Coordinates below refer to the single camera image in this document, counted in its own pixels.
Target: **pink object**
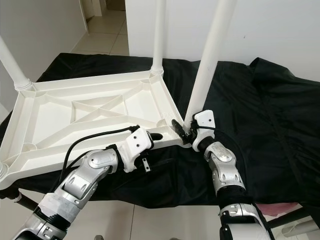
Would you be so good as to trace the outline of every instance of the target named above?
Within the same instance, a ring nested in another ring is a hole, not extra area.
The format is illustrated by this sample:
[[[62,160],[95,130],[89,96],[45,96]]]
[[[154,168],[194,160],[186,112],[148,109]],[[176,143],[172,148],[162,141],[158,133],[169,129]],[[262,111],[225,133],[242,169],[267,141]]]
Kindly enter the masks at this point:
[[[285,213],[295,207],[298,203],[274,203],[274,204],[257,204],[263,215],[276,217],[278,214]]]

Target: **black fabric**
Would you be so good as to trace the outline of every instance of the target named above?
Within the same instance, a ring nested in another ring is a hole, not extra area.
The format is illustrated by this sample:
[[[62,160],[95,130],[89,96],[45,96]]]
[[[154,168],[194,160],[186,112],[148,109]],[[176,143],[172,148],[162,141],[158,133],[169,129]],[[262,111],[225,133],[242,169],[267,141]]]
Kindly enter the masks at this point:
[[[39,82],[150,69],[152,59],[62,53]],[[163,79],[184,118],[199,62],[164,59]],[[283,66],[255,59],[249,66],[219,62],[204,109],[213,110],[216,137],[234,151],[248,195],[257,203],[299,202],[320,212],[320,83],[295,77]],[[4,134],[8,121],[0,127]],[[153,150],[143,167],[103,179],[91,200],[121,200],[147,208],[216,205],[203,156],[171,146]],[[46,193],[59,172],[18,180],[20,188]]]

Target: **tile floor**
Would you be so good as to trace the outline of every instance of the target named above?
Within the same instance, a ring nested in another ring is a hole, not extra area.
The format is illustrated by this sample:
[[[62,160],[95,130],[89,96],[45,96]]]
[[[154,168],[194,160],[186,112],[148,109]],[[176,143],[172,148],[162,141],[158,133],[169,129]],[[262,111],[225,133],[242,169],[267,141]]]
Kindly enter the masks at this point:
[[[85,36],[73,53],[129,55],[126,14],[108,11],[106,16],[93,17]],[[39,202],[42,194],[24,193]],[[218,240],[220,220],[217,206],[179,206],[146,209],[120,201],[89,202],[68,230],[66,240]],[[5,199],[0,203],[0,238],[9,240],[30,216],[31,211]],[[275,229],[275,236],[281,228]],[[307,240],[306,236],[277,240]]]
[[[126,12],[108,10],[87,24],[89,34],[77,45],[75,54],[129,56]]]

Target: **black cloth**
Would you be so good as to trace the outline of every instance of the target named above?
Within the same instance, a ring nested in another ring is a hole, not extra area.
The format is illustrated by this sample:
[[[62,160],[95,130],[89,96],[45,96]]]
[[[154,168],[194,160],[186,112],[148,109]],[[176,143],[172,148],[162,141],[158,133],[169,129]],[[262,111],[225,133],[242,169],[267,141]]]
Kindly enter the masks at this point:
[[[147,57],[61,53],[38,82],[145,71],[151,65]],[[183,118],[198,66],[199,61],[163,60],[163,79]],[[216,127],[241,147],[243,157],[232,142],[217,135],[235,152],[254,201],[298,202],[315,220],[320,214],[319,97],[319,82],[256,58],[249,66],[219,62],[204,105],[213,110]],[[2,137],[7,124],[0,126]],[[121,200],[147,208],[217,204],[212,172],[200,153],[171,146],[149,152],[147,159],[151,172],[141,166],[108,175],[91,200]],[[46,193],[59,174],[20,179],[14,186]]]

